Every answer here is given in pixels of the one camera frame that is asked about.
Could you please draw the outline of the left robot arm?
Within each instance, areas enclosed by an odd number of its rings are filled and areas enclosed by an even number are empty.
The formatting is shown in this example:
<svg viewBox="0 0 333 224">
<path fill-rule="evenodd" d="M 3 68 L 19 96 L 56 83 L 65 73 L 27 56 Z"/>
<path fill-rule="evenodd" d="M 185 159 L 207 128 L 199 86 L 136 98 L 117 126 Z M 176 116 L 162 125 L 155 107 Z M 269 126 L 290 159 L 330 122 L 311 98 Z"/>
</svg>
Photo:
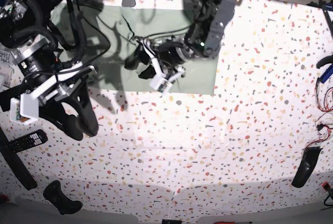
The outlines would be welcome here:
<svg viewBox="0 0 333 224">
<path fill-rule="evenodd" d="M 135 36 L 134 54 L 125 60 L 126 70 L 141 79 L 160 76 L 173 82 L 186 75 L 183 64 L 195 59 L 214 59 L 221 48 L 227 24 L 242 0 L 199 0 L 197 14 L 183 29 Z"/>
</svg>

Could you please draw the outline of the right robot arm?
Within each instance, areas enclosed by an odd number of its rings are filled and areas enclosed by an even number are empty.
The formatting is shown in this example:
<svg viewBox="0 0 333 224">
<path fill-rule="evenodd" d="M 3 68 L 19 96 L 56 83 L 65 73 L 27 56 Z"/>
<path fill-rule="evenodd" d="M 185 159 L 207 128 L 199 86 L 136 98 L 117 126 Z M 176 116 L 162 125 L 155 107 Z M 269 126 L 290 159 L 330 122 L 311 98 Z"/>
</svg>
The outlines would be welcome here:
<svg viewBox="0 0 333 224">
<path fill-rule="evenodd" d="M 1 7 L 1 51 L 22 73 L 1 93 L 12 122 L 44 119 L 67 136 L 93 137 L 99 125 L 88 93 L 88 75 L 99 55 L 88 57 L 84 15 L 72 0 L 6 0 Z"/>
</svg>

